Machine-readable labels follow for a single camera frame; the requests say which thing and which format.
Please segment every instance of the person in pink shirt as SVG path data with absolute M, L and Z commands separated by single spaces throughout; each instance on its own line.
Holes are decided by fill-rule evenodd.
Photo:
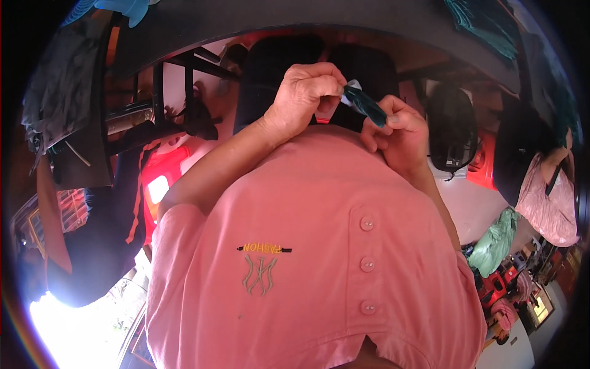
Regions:
M 487 326 L 426 122 L 387 95 L 382 129 L 309 125 L 347 73 L 278 53 L 284 68 L 248 77 L 265 46 L 292 41 L 253 46 L 237 111 L 249 87 L 264 109 L 160 203 L 146 313 L 157 368 L 473 368 Z

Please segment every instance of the tiled floor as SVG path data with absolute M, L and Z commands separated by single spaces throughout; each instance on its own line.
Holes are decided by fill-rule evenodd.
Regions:
M 228 40 L 222 40 L 205 47 L 219 54 L 227 42 Z M 164 104 L 172 107 L 175 111 L 180 111 L 184 104 L 183 68 L 172 64 L 164 64 L 164 66 Z M 200 81 L 199 86 L 204 90 L 205 104 L 209 107 L 211 115 L 213 117 L 222 116 L 224 120 L 217 126 L 218 141 L 203 141 L 199 138 L 185 137 L 176 144 L 184 142 L 192 153 L 191 157 L 182 164 L 183 173 L 208 151 L 231 136 L 237 103 L 236 83 L 230 85 L 227 95 L 218 97 L 216 90 L 219 78 L 195 71 L 194 80 L 195 82 Z M 477 241 L 501 211 L 507 207 L 507 203 L 499 192 L 480 187 L 464 178 L 454 178 L 450 182 L 439 179 L 437 184 L 455 222 L 461 244 Z M 519 221 L 519 228 L 511 251 L 520 250 L 534 234 L 536 232 L 526 220 Z

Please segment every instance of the wall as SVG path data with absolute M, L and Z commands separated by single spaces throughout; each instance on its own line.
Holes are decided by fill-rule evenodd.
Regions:
M 533 351 L 522 321 L 514 323 L 508 342 L 502 346 L 489 345 L 477 360 L 476 369 L 532 369 L 535 364 Z
M 567 302 L 565 296 L 557 281 L 553 281 L 545 287 L 553 307 L 555 310 L 545 322 L 529 336 L 530 346 L 535 356 L 535 362 L 539 362 L 545 352 L 545 349 L 549 345 L 551 338 L 555 334 L 555 331 L 559 328 L 563 321 L 565 314 L 567 313 Z

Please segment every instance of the person's left hand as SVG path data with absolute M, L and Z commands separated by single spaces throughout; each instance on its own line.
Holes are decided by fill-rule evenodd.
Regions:
M 278 144 L 287 142 L 303 132 L 316 110 L 329 112 L 338 105 L 345 85 L 332 63 L 295 64 L 285 73 L 261 124 Z

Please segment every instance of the green plastic bag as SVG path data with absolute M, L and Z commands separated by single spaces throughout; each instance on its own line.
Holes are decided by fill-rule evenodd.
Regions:
M 516 221 L 520 214 L 511 207 L 502 211 L 500 217 L 484 233 L 467 258 L 471 267 L 476 267 L 484 278 L 488 278 L 502 262 L 516 235 Z

